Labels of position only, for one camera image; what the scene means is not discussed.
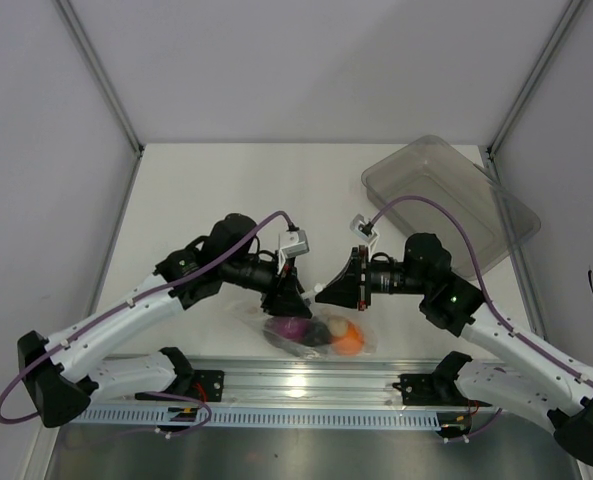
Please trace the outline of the purple onion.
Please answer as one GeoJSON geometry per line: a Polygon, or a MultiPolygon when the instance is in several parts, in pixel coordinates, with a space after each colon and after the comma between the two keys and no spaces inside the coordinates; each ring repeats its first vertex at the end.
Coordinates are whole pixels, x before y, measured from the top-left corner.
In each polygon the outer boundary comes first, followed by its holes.
{"type": "Polygon", "coordinates": [[[303,344],[311,320],[300,317],[271,317],[263,327],[263,334],[268,341],[289,341],[303,344]]]}

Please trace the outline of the clear zip top bag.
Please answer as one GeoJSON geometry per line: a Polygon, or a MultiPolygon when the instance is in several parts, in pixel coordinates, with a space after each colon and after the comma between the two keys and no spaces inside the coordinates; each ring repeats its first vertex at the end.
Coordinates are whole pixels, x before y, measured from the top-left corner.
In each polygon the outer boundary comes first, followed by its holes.
{"type": "Polygon", "coordinates": [[[272,316],[242,300],[230,303],[226,311],[268,344],[294,357],[324,359],[374,354],[377,339],[368,326],[339,308],[314,304],[315,295],[325,286],[318,283],[302,294],[313,313],[310,319],[272,316]]]}

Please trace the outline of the orange fruit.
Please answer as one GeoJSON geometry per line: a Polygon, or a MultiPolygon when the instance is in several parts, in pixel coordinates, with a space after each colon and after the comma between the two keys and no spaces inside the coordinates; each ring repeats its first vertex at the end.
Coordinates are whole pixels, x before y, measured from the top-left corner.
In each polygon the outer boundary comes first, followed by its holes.
{"type": "Polygon", "coordinates": [[[348,323],[343,328],[335,328],[331,334],[331,346],[336,354],[356,356],[363,351],[365,336],[355,324],[348,323]]]}

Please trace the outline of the small beige mushroom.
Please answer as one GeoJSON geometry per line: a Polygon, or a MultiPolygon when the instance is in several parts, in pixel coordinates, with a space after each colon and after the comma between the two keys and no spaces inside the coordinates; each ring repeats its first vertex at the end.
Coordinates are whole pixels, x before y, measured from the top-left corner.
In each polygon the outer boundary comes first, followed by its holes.
{"type": "Polygon", "coordinates": [[[342,316],[330,316],[327,318],[327,327],[334,338],[342,338],[348,334],[350,321],[342,316]]]}

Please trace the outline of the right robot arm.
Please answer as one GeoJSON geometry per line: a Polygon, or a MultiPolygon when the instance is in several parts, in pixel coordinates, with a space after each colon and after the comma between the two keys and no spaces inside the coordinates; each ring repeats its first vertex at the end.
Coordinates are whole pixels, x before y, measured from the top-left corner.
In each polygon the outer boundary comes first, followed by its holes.
{"type": "Polygon", "coordinates": [[[402,260],[381,260],[353,248],[318,303],[366,310],[373,295],[419,295],[420,312],[435,327],[491,353],[509,367],[498,372],[454,352],[432,380],[444,403],[461,397],[507,410],[552,434],[575,459],[593,467],[593,367],[506,319],[482,288],[458,276],[451,256],[429,233],[405,242],[402,260]]]}

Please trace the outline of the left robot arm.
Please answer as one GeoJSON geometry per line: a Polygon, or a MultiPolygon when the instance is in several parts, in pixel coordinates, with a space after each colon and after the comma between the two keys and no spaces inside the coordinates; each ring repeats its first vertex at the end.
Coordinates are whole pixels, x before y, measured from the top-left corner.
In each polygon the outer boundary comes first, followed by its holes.
{"type": "Polygon", "coordinates": [[[203,402],[196,372],[177,347],[127,359],[109,356],[137,334],[217,295],[225,284],[259,293],[261,310],[270,316],[311,318],[295,267],[296,257],[309,250],[306,233],[289,222],[275,251],[253,251],[266,224],[231,213],[209,234],[170,253],[109,310],[48,336],[22,336],[12,383],[24,385],[35,417],[47,428],[60,427],[96,402],[124,396],[203,402]]]}

